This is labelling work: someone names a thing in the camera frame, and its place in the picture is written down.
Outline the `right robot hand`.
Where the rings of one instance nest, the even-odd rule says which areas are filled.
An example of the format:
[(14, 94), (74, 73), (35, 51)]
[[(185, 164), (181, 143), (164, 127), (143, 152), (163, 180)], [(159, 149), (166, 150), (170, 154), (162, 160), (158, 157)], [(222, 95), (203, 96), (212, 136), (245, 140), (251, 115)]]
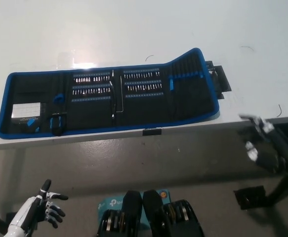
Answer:
[(274, 130), (273, 124), (258, 116), (240, 114), (239, 117), (250, 122), (250, 126), (238, 131), (249, 159), (270, 173), (280, 173), (284, 160), (267, 137)]

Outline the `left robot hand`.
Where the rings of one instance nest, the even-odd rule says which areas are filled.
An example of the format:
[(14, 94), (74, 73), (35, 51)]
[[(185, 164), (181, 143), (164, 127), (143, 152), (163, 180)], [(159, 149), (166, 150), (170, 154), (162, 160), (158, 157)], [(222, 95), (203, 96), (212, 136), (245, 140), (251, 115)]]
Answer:
[(52, 200), (68, 200), (69, 197), (51, 192), (51, 180), (47, 179), (36, 196), (28, 198), (8, 225), (6, 237), (31, 237), (40, 222), (48, 222), (57, 229), (65, 212)]

